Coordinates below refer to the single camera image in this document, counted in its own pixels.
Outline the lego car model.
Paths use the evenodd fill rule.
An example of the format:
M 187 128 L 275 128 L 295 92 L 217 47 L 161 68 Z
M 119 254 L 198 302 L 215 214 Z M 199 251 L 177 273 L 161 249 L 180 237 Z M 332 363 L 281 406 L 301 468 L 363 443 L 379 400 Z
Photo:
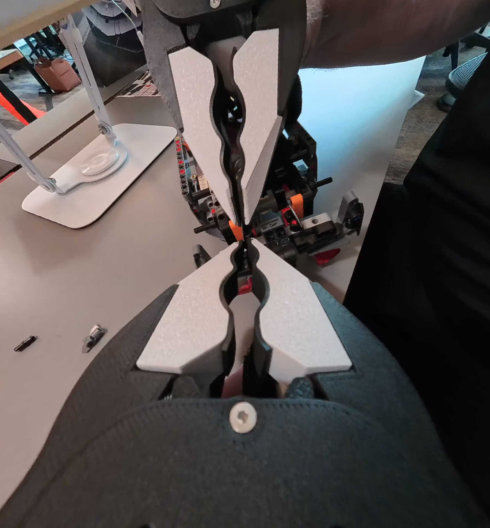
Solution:
M 182 136 L 175 137 L 175 149 L 183 198 L 200 223 L 195 233 L 207 232 L 228 245 L 242 241 L 242 228 L 224 213 Z M 362 227 L 364 207 L 351 191 L 337 218 L 313 214 L 318 189 L 333 181 L 318 180 L 317 161 L 316 142 L 306 129 L 298 121 L 286 125 L 251 222 L 252 237 L 294 267 L 303 254 L 318 266 L 329 264 Z

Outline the orange traffic cone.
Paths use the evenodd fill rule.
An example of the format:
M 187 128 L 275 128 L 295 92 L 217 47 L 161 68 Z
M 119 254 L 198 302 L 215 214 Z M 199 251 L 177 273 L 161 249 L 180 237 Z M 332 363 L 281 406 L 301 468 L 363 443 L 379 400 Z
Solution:
M 22 102 L 24 104 L 24 106 L 30 110 L 30 112 L 35 115 L 36 118 L 40 118 L 42 117 L 43 115 L 46 114 L 45 111 L 42 111 L 42 110 L 39 110 L 39 109 L 36 109 L 35 107 L 31 106 L 30 104 L 28 104 L 27 102 L 23 101 L 23 100 L 19 100 L 20 102 Z M 9 102 L 4 96 L 3 94 L 0 92 L 0 106 L 3 107 L 4 109 L 6 109 L 9 113 L 11 113 L 13 116 L 15 116 L 20 122 L 22 122 L 25 126 L 27 124 L 29 124 L 25 118 L 20 115 L 18 113 L 18 111 L 12 106 L 11 102 Z

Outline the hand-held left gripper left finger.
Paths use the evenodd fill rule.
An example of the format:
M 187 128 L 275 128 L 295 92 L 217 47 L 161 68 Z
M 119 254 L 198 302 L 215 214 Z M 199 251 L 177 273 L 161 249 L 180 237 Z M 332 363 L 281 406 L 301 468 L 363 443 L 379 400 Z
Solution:
M 238 295 L 242 242 L 222 250 L 177 285 L 143 352 L 141 371 L 190 376 L 202 392 L 220 397 L 235 361 L 230 303 Z

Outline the person's right forearm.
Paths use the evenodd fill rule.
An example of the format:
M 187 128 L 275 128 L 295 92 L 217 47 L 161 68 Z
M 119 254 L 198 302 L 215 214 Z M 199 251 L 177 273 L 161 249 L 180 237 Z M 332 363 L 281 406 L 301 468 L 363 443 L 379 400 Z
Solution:
M 426 56 L 490 21 L 490 1 L 306 1 L 301 67 L 379 65 Z

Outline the black mesh office chair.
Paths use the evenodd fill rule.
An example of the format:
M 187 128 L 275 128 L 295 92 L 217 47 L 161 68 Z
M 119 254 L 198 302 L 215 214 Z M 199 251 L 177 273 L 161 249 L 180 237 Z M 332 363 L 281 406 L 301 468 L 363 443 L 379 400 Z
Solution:
M 476 56 L 458 66 L 448 74 L 445 82 L 447 92 L 441 96 L 436 103 L 436 106 L 440 111 L 448 113 L 452 109 L 455 101 L 463 92 L 467 83 L 479 68 L 486 55 L 487 53 Z

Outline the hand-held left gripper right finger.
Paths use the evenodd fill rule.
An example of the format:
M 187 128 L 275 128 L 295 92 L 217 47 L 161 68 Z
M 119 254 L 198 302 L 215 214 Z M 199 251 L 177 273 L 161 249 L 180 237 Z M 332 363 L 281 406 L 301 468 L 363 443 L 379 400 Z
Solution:
M 318 373 L 347 372 L 353 363 L 312 282 L 256 240 L 248 241 L 252 291 L 260 302 L 248 359 L 248 393 Z

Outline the sticker sheet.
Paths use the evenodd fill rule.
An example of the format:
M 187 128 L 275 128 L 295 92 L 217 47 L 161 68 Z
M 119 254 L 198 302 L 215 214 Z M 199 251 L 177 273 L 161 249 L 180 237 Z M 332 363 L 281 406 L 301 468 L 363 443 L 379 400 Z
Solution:
M 153 78 L 147 69 L 142 72 L 136 79 L 116 94 L 116 97 L 133 98 L 133 97 L 160 97 Z

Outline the brown bag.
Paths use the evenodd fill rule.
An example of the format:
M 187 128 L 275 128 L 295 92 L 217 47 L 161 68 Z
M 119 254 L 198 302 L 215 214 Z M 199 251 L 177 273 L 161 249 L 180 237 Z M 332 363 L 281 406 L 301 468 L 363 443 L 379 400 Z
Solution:
M 42 57 L 34 62 L 34 69 L 56 93 L 69 92 L 81 85 L 77 73 L 65 59 Z

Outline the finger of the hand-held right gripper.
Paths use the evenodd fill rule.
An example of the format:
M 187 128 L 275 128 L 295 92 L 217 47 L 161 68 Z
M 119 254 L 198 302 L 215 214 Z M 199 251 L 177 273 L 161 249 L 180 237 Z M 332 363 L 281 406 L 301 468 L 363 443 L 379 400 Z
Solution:
M 233 81 L 225 84 L 222 70 L 194 48 L 170 53 L 169 62 L 183 136 L 224 212 L 241 227 L 235 163 L 242 105 L 237 87 Z
M 245 109 L 239 143 L 244 222 L 248 225 L 262 196 L 282 125 L 278 112 L 279 30 L 255 31 L 236 52 L 233 74 Z

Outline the grey curved lego piece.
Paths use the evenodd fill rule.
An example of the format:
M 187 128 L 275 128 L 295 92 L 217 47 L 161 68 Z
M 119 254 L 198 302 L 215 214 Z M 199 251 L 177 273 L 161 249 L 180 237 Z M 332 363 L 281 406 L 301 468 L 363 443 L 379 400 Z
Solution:
M 89 353 L 104 337 L 107 330 L 101 325 L 94 325 L 82 341 L 82 353 Z

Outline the white book stand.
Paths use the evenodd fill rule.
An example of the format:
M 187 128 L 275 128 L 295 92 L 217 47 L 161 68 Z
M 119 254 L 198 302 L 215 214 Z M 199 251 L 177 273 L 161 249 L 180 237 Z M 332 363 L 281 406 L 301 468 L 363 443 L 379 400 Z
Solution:
M 174 127 L 120 123 L 109 119 L 82 38 L 72 14 L 93 1 L 17 1 L 17 21 L 0 3 L 0 45 L 60 22 L 69 52 L 95 113 L 99 137 L 92 140 L 51 176 L 45 176 L 0 123 L 0 141 L 18 160 L 37 187 L 24 199 L 22 209 L 71 229 L 98 220 L 149 165 L 174 141 Z

